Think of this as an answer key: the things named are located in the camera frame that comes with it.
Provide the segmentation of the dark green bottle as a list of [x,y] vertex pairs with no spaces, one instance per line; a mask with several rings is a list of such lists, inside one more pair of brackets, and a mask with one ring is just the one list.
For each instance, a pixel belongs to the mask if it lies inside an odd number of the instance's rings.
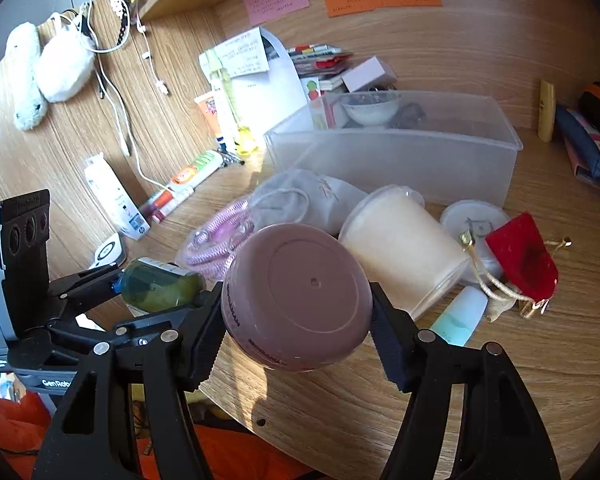
[[114,285],[128,306],[146,313],[192,304],[205,288],[201,274],[147,257],[132,260]]

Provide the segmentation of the mint lip balm tube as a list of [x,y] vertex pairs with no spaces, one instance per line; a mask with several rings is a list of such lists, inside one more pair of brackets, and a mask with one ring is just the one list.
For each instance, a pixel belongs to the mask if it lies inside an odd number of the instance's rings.
[[448,344],[464,347],[477,328],[488,297],[472,286],[463,288],[430,326]]

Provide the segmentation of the red velvet pouch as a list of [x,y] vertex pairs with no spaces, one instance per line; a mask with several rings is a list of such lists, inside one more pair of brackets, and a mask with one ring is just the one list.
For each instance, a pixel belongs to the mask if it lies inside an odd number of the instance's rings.
[[531,214],[524,212],[486,237],[505,277],[535,302],[554,296],[558,270]]

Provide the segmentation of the cream candle cup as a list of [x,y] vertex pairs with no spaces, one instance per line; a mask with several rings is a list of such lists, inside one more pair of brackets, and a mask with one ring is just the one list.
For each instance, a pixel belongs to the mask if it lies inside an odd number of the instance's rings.
[[388,185],[364,198],[343,223],[338,240],[366,278],[393,304],[420,318],[458,282],[468,253],[442,228],[418,193]]

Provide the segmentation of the white drawstring pouch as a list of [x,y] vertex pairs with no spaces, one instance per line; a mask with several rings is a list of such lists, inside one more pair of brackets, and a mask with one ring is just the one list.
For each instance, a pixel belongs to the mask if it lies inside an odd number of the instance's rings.
[[349,182],[291,169],[259,185],[248,198],[257,230],[279,223],[301,223],[337,235],[368,194]]

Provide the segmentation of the small white round container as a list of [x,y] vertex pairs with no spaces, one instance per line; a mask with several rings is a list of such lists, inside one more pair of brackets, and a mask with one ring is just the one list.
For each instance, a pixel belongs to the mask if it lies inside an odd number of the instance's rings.
[[440,217],[443,229],[456,240],[466,231],[471,232],[477,255],[496,278],[503,276],[503,269],[486,244],[486,237],[509,221],[503,209],[481,200],[460,200],[446,207]]

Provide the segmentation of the white printer cartridge box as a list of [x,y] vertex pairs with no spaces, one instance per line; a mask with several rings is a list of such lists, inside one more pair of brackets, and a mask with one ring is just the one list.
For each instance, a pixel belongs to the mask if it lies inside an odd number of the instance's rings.
[[83,173],[88,187],[120,234],[140,240],[148,233],[148,222],[104,159],[104,154],[88,158]]

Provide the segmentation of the orange label white tube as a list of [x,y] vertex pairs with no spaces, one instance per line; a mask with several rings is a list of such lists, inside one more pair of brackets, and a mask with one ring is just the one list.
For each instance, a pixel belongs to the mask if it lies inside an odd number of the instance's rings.
[[172,179],[174,185],[189,185],[196,188],[201,182],[223,166],[223,157],[216,151],[205,151],[190,165],[182,168]]

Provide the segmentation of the white plush toy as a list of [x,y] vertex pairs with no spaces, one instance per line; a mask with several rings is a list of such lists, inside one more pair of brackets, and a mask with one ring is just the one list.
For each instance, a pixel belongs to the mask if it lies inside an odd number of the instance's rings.
[[47,102],[34,78],[34,64],[41,55],[35,24],[16,26],[6,40],[0,62],[0,127],[10,119],[15,128],[36,128],[47,112]]

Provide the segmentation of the yellow spray bottle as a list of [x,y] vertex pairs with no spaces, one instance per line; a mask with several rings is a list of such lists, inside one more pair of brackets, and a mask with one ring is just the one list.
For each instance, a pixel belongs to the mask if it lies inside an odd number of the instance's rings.
[[232,78],[215,50],[210,49],[206,53],[206,59],[220,128],[226,137],[226,147],[231,148],[240,157],[249,156],[258,148],[258,144],[238,113]]

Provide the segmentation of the orange sunscreen tube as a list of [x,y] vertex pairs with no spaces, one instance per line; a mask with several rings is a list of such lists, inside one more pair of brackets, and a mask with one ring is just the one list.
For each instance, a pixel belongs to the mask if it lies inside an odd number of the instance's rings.
[[216,144],[218,144],[220,151],[223,153],[227,153],[228,148],[226,145],[226,139],[221,131],[218,110],[216,109],[213,92],[207,92],[202,96],[197,96],[195,99],[195,103],[201,110],[201,113],[204,115],[204,119],[206,120],[207,124],[214,133]]

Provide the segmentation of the white folded paper sheet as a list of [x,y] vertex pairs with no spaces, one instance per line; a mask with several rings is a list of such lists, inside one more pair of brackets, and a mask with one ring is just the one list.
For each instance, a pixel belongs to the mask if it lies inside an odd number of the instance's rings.
[[[255,136],[262,136],[306,105],[300,78],[276,36],[255,27],[210,48],[232,78],[240,117]],[[205,50],[198,56],[210,82]]]

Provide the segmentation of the clear plastic storage bin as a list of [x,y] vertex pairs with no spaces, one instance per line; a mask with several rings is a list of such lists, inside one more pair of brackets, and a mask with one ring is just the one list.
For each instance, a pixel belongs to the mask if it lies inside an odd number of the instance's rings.
[[349,93],[329,92],[297,110],[265,135],[275,169],[326,174],[366,192],[406,185],[439,205],[503,206],[524,144],[498,103],[467,93],[389,91],[401,107],[385,126],[351,120],[340,104]]

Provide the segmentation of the blue pencil pouch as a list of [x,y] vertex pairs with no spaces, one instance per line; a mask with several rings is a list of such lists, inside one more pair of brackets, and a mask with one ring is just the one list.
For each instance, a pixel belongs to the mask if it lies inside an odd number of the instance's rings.
[[600,132],[575,110],[558,105],[555,126],[562,133],[576,176],[600,186]]

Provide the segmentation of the fruit sticker sheet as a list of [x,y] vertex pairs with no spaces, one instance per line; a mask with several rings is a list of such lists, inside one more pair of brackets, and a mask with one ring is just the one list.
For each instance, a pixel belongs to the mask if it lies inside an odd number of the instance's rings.
[[320,78],[318,77],[303,77],[300,79],[302,89],[306,100],[312,102],[317,100],[321,95]]

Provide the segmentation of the white ceramic bowl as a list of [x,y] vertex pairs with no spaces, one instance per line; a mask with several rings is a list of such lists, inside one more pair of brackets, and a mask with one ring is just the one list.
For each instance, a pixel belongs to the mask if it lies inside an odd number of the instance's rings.
[[401,98],[389,92],[354,92],[343,96],[340,104],[349,118],[364,127],[388,125],[401,107]]

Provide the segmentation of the stack of booklets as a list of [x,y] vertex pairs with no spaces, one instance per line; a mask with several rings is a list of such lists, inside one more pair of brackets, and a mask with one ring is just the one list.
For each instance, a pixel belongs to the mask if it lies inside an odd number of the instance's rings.
[[292,47],[287,53],[299,76],[320,78],[321,92],[331,92],[343,85],[342,75],[350,68],[353,53],[330,44],[306,44]]

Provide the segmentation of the yellow small bottle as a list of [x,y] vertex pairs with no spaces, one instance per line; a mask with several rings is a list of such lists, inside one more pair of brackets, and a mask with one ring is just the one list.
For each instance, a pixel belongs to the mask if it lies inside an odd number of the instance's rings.
[[554,84],[542,79],[540,82],[538,130],[536,130],[536,133],[544,143],[550,143],[553,140],[555,114],[556,96]]

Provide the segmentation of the small white box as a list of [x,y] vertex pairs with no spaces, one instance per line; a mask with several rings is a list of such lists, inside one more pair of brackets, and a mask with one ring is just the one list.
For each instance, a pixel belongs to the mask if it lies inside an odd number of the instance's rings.
[[342,81],[349,92],[366,91],[378,86],[388,87],[397,80],[392,68],[377,56],[368,58],[342,75]]

